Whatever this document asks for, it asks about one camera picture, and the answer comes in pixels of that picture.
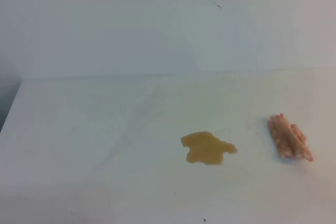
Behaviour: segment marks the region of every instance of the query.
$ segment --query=white backdrop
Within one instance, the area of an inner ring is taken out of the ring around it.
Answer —
[[[0,0],[23,79],[336,65],[335,0]]]

